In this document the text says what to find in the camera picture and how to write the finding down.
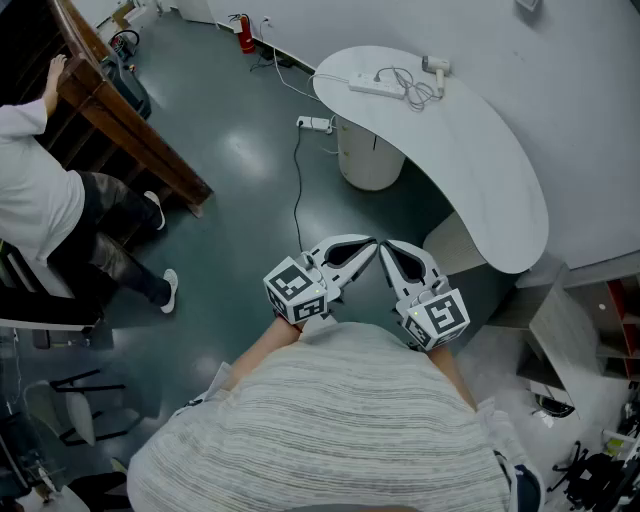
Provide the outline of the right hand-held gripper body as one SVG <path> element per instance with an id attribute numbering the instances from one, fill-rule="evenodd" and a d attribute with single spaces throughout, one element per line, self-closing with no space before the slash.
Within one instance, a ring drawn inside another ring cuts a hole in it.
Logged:
<path id="1" fill-rule="evenodd" d="M 470 316 L 458 288 L 446 276 L 431 285 L 419 286 L 400 299 L 395 310 L 400 326 L 409 335 L 407 346 L 414 351 L 432 351 L 458 338 L 470 325 Z"/>

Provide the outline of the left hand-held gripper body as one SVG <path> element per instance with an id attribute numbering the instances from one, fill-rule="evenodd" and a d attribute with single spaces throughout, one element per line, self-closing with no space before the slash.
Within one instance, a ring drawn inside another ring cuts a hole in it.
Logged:
<path id="1" fill-rule="evenodd" d="M 331 302 L 342 301 L 342 275 L 350 257 L 343 249 L 304 251 L 286 257 L 264 278 L 263 284 L 275 312 L 288 324 L 304 324 L 311 317 L 326 316 Z"/>

